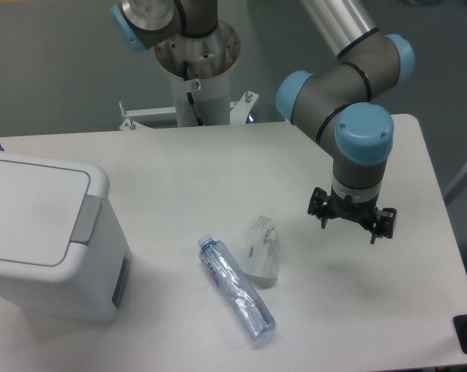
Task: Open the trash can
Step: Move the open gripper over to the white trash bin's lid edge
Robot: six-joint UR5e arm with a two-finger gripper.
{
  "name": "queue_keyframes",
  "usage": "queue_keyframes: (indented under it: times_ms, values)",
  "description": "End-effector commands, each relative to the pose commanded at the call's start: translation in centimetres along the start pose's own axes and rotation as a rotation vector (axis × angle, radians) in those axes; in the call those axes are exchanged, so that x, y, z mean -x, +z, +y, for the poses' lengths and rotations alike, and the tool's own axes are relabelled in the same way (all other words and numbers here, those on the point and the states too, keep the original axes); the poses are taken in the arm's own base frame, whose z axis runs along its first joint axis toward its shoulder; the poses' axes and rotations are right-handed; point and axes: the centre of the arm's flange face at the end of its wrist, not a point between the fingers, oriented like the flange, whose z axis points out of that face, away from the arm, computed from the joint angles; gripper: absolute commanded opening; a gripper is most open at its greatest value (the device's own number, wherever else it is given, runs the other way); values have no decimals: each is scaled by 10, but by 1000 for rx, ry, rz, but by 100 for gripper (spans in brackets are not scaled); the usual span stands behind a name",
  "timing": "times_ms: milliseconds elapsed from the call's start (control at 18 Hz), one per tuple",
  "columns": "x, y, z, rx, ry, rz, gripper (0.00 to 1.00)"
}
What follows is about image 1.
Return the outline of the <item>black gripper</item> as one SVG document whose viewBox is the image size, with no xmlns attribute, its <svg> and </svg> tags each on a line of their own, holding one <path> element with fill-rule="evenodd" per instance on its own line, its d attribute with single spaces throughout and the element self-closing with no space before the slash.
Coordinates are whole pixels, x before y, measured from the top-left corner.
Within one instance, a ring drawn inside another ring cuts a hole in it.
<svg viewBox="0 0 467 372">
<path fill-rule="evenodd" d="M 352 195 L 341 198 L 334 190 L 328 194 L 322 188 L 316 187 L 312 193 L 307 208 L 309 215 L 315 216 L 325 229 L 329 220 L 344 219 L 358 223 L 364 229 L 371 229 L 370 243 L 377 239 L 392 239 L 397 210 L 395 208 L 377 209 L 376 203 L 379 193 L 367 201 L 357 201 Z"/>
</svg>

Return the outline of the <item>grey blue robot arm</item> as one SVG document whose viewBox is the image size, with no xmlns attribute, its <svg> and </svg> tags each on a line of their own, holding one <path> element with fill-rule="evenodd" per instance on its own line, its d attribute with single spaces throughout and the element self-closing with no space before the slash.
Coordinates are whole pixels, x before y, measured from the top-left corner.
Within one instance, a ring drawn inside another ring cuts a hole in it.
<svg viewBox="0 0 467 372">
<path fill-rule="evenodd" d="M 397 212 L 376 203 L 394 124 L 373 99 L 410 76 L 414 50 L 401 36 L 383 35 L 359 1 L 306 1 L 304 8 L 338 61 L 321 77 L 293 72 L 276 93 L 279 113 L 333 160 L 331 190 L 315 188 L 307 211 L 322 224 L 345 219 L 373 239 L 389 239 Z M 118 1 L 111 14 L 135 52 L 154 50 L 177 78 L 180 126 L 231 122 L 217 78 L 234 66 L 240 42 L 219 19 L 217 2 Z"/>
</svg>

